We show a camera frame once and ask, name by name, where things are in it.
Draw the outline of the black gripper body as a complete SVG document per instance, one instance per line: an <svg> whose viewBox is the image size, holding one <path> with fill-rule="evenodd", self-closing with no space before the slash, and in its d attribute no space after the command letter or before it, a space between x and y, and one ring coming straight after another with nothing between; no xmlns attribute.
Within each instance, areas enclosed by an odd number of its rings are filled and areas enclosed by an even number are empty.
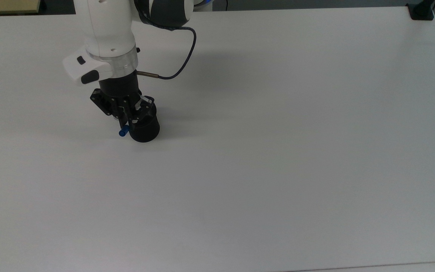
<svg viewBox="0 0 435 272"><path fill-rule="evenodd" d="M106 95L118 98L119 107L122 108L123 113L127 112L128 98L142 94L139 90L137 73L131 73L120 78L101 80L100 89Z"/></svg>

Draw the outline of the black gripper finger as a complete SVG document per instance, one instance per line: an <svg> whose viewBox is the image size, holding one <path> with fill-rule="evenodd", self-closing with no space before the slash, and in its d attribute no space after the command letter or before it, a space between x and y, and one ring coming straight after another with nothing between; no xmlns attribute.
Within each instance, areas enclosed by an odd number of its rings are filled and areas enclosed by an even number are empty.
<svg viewBox="0 0 435 272"><path fill-rule="evenodd" d="M106 95L100 88L95 88L90 95L95 105L107 116L112 116L119 122L120 128L124 126L123 110L119 107L118 98Z"/></svg>
<svg viewBox="0 0 435 272"><path fill-rule="evenodd" d="M138 128L143 128L150 124L155 117L152 108L154 107L154 99L145 95L128 98L128 106L126 108L126 118L130 131Z"/></svg>

